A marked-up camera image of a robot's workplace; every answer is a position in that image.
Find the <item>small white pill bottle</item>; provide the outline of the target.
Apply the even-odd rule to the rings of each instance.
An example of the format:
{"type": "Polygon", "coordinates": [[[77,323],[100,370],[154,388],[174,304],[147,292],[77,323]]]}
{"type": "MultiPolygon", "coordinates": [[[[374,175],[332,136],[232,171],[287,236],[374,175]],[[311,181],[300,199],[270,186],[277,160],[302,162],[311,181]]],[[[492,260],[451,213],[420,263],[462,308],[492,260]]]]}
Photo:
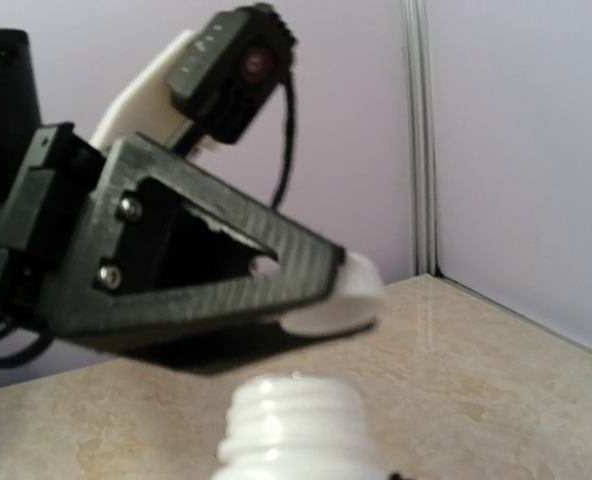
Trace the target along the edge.
{"type": "Polygon", "coordinates": [[[319,375],[264,376],[238,386],[214,479],[388,479],[361,393],[319,375]]]}

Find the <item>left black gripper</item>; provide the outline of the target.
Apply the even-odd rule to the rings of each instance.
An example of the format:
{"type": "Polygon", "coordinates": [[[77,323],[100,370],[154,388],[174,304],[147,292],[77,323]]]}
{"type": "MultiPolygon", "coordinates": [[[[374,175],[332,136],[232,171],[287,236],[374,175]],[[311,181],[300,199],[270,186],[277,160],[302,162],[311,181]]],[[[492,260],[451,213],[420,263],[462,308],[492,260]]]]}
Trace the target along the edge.
{"type": "Polygon", "coordinates": [[[43,126],[0,203],[0,327],[105,329],[105,266],[106,157],[43,126]]]}

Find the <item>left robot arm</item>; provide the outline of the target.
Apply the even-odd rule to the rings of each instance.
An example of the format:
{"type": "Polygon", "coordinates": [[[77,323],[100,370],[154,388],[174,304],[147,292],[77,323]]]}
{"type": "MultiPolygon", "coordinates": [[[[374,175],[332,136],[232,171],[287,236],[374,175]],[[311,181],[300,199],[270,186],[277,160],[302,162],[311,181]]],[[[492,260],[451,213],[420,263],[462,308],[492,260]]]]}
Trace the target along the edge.
{"type": "Polygon", "coordinates": [[[93,146],[41,122],[28,35],[0,29],[0,357],[65,341],[169,368],[298,346],[272,317],[327,300],[345,250],[131,130],[93,146]]]}

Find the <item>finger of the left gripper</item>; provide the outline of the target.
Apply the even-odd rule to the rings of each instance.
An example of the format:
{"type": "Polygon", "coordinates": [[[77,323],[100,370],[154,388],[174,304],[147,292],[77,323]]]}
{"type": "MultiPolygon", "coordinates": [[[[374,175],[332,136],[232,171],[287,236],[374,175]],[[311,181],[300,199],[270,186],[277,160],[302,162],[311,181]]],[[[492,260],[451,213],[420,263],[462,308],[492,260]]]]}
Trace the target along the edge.
{"type": "Polygon", "coordinates": [[[276,321],[131,322],[117,326],[121,354],[174,371],[218,375],[326,341],[286,332],[276,321]]]}
{"type": "Polygon", "coordinates": [[[55,337],[138,350],[312,305],[344,249],[139,134],[112,148],[40,317],[55,337]]]}

